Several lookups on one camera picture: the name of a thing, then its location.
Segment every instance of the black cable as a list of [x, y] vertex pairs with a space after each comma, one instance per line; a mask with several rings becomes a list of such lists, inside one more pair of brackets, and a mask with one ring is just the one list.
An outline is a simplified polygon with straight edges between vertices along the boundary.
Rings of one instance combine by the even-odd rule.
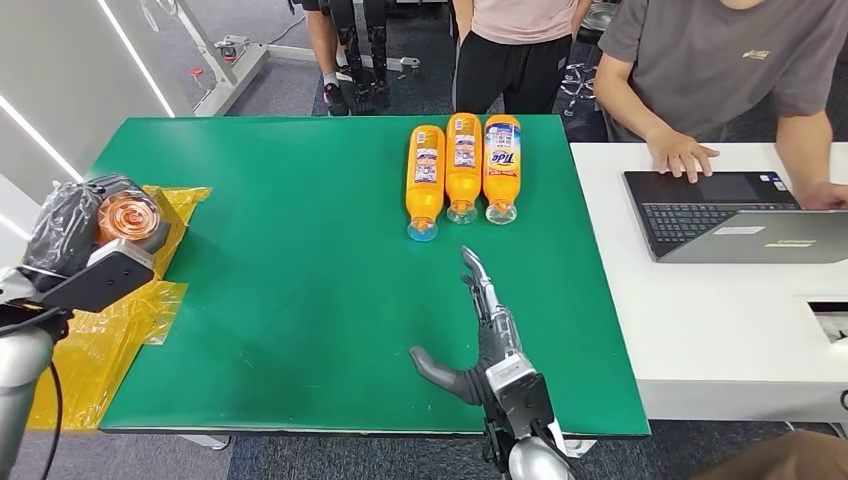
[[27, 320], [25, 322], [16, 323], [14, 325], [8, 325], [8, 326], [5, 326], [5, 327], [0, 327], [0, 337], [5, 337], [6, 335], [11, 335], [13, 333], [18, 333], [25, 328], [34, 327], [35, 325], [38, 325], [39, 323], [49, 319], [50, 317], [52, 317], [53, 315], [55, 315], [57, 313], [59, 313], [59, 310], [61, 310], [61, 308], [53, 307], [50, 310], [47, 310], [43, 313], [39, 313], [38, 315], [30, 318], [29, 320]]
[[565, 464], [568, 465], [568, 468], [573, 472], [574, 467], [571, 466], [571, 462], [568, 461], [568, 457], [566, 457], [565, 453], [563, 453], [563, 451], [560, 450], [559, 447], [557, 447], [556, 442], [554, 442], [554, 439], [548, 435], [547, 431], [545, 431], [545, 426], [542, 425], [542, 421], [538, 418], [536, 420], [533, 420], [532, 422], [530, 422], [530, 428], [533, 430], [533, 433], [536, 434], [537, 437], [541, 438], [542, 441], [545, 442], [545, 445], [547, 445], [548, 448], [556, 452], [560, 460], [565, 462]]
[[50, 445], [50, 454], [47, 456], [47, 464], [44, 466], [41, 480], [47, 480], [47, 475], [50, 474], [53, 457], [56, 456], [56, 447], [59, 446], [59, 433], [62, 431], [62, 382], [59, 381], [59, 372], [53, 362], [50, 362], [50, 374], [53, 376], [53, 384], [56, 386], [56, 429], [53, 430], [53, 442]]

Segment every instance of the person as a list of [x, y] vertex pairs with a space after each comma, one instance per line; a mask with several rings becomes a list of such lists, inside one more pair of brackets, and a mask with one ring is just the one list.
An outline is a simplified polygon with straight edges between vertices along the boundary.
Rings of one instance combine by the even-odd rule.
[[306, 29], [309, 32], [309, 43], [321, 68], [324, 77], [324, 103], [332, 117], [350, 115], [350, 109], [345, 101], [344, 93], [339, 86], [339, 65], [336, 62], [336, 52], [339, 48], [339, 35], [332, 17], [324, 15], [318, 5], [318, 0], [290, 0], [299, 4], [306, 12]]
[[459, 34], [458, 112], [551, 113], [572, 33], [591, 0], [453, 0]]
[[848, 441], [796, 430], [766, 440], [692, 480], [848, 480]]
[[776, 148], [806, 208], [848, 207], [830, 181], [825, 113], [848, 34], [845, 0], [623, 0], [599, 46], [611, 141], [645, 141], [661, 173], [711, 175], [725, 125], [767, 95]]

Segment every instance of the orange plastic container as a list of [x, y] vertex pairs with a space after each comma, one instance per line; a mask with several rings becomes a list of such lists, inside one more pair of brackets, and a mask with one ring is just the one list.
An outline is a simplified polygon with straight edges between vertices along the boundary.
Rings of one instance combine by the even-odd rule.
[[506, 225], [518, 216], [515, 199], [521, 191], [521, 125], [512, 115], [492, 115], [483, 130], [483, 192], [489, 200], [486, 218]]
[[480, 119], [457, 113], [448, 122], [445, 188], [450, 197], [448, 220], [471, 223], [477, 218], [474, 202], [483, 183], [483, 130]]
[[407, 233], [428, 242], [439, 233], [436, 218], [445, 199], [445, 134], [434, 125], [412, 131], [406, 167]]

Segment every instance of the yellow plastic sheet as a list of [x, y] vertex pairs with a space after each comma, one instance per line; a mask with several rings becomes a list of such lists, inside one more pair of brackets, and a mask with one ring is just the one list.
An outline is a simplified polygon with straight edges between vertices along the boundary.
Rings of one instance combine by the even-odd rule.
[[[75, 312], [68, 338], [56, 345], [53, 361], [62, 380], [64, 430], [94, 430], [109, 407], [142, 344], [161, 344], [188, 285], [162, 280], [185, 235], [188, 220], [208, 188], [145, 186], [171, 223], [165, 246], [153, 260], [154, 279], [100, 313]], [[49, 374], [38, 382], [27, 426], [52, 428], [56, 393]]]

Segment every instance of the green tabletop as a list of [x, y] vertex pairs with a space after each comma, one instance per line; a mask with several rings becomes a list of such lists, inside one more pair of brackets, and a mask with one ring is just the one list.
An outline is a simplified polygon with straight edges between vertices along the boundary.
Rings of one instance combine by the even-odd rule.
[[132, 119], [90, 176], [210, 186], [168, 271], [188, 293], [102, 429], [481, 432], [418, 376], [477, 356], [460, 246], [482, 258], [564, 431], [649, 433], [557, 116], [523, 116], [518, 219], [406, 234], [409, 135], [448, 117]]

